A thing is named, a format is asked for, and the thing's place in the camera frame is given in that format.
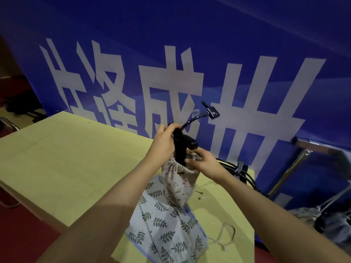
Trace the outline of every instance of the wooden table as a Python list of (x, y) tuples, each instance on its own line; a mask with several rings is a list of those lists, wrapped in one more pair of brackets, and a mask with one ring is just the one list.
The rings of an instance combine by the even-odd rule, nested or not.
[[(0, 186), (31, 212), (64, 232), (144, 157), (152, 140), (61, 112), (0, 139)], [(236, 229), (235, 242), (222, 251), (210, 245), (198, 262), (254, 262), (254, 231), (231, 197), (200, 175), (199, 194), (189, 200), (208, 236), (223, 223)], [(230, 240), (231, 229), (222, 242)], [(126, 236), (112, 257), (148, 262)]]

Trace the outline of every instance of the hand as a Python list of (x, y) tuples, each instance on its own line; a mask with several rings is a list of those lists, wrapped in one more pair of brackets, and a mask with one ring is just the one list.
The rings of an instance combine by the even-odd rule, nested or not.
[(144, 158), (148, 163), (155, 164), (157, 169), (173, 156), (174, 143), (172, 133), (176, 128), (180, 128), (180, 125), (173, 123), (167, 127), (161, 124)]
[(185, 162), (192, 165), (195, 169), (202, 172), (206, 177), (218, 183), (227, 174), (227, 170), (216, 160), (211, 152), (202, 148), (188, 150), (187, 153), (195, 152), (201, 156), (201, 161), (185, 159)]

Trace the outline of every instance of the phone holder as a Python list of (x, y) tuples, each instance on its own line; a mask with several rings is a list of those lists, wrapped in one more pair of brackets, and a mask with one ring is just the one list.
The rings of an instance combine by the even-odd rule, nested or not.
[(175, 154), (175, 161), (183, 166), (185, 166), (185, 158), (186, 158), (186, 149), (194, 150), (198, 147), (198, 142), (189, 137), (188, 135), (184, 135), (182, 131), (186, 128), (189, 124), (198, 120), (201, 117), (210, 117), (211, 119), (215, 119), (219, 117), (219, 112), (213, 106), (208, 106), (204, 101), (201, 102), (203, 106), (206, 108), (206, 112), (200, 114), (194, 118), (188, 120), (181, 128), (176, 128), (173, 131), (173, 141), (174, 141), (174, 154)]

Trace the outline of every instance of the left hand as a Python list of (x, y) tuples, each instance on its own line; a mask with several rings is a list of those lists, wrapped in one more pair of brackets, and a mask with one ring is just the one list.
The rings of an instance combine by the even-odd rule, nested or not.
[(176, 128), (180, 128), (180, 125), (174, 123), (168, 127), (164, 124), (160, 125), (144, 158), (147, 162), (155, 164), (157, 168), (160, 168), (172, 157), (174, 152), (172, 133)]

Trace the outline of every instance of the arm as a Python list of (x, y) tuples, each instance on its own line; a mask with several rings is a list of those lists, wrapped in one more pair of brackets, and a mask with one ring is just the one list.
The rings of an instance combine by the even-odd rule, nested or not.
[(230, 194), (279, 262), (351, 262), (349, 255), (326, 237), (232, 176), (209, 151), (198, 148), (192, 152), (202, 161), (186, 162)]
[(75, 221), (37, 262), (107, 262), (147, 183), (173, 154), (171, 135), (179, 127), (160, 125), (145, 158)]

